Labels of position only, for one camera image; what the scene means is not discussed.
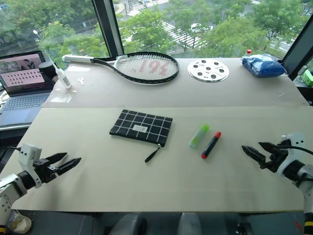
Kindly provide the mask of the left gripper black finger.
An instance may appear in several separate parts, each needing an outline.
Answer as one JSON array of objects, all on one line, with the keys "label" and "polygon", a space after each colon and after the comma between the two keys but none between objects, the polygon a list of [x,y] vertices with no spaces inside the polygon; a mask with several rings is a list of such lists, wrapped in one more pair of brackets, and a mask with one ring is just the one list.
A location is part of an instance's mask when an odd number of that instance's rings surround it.
[{"label": "left gripper black finger", "polygon": [[60,160],[62,160],[65,156],[67,155],[67,153],[56,153],[52,156],[47,157],[47,160],[49,162],[49,164],[55,164],[57,162],[59,162]]},{"label": "left gripper black finger", "polygon": [[79,162],[81,161],[81,158],[74,158],[63,165],[59,166],[57,169],[57,174],[62,175],[66,173],[67,171],[71,170],[72,168],[76,167]]}]

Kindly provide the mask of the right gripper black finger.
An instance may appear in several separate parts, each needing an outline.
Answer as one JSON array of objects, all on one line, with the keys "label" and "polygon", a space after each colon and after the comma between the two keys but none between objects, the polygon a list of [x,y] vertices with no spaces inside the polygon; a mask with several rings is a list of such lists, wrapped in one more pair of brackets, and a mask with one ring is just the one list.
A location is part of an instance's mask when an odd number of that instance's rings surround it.
[{"label": "right gripper black finger", "polygon": [[277,145],[271,142],[258,142],[258,144],[270,154],[278,154]]},{"label": "right gripper black finger", "polygon": [[251,146],[242,145],[242,150],[259,164],[265,164],[266,157]]}]

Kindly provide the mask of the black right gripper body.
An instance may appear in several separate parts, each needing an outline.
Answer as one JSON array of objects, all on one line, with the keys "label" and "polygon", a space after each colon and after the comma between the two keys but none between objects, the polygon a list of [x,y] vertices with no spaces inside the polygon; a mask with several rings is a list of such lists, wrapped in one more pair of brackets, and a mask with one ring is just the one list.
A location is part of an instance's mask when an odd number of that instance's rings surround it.
[{"label": "black right gripper body", "polygon": [[282,162],[287,158],[288,151],[286,149],[279,149],[278,154],[271,154],[269,159],[270,161],[266,162],[265,164],[259,164],[261,169],[268,169],[273,173],[276,173],[279,166]]}]

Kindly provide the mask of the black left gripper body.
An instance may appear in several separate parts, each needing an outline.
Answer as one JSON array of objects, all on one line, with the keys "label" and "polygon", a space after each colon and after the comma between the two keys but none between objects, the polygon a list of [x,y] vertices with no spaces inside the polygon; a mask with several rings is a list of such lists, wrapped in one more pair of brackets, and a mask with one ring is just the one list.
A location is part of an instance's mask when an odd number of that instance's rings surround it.
[{"label": "black left gripper body", "polygon": [[33,167],[42,183],[49,183],[57,178],[57,168],[48,158],[35,161]]}]

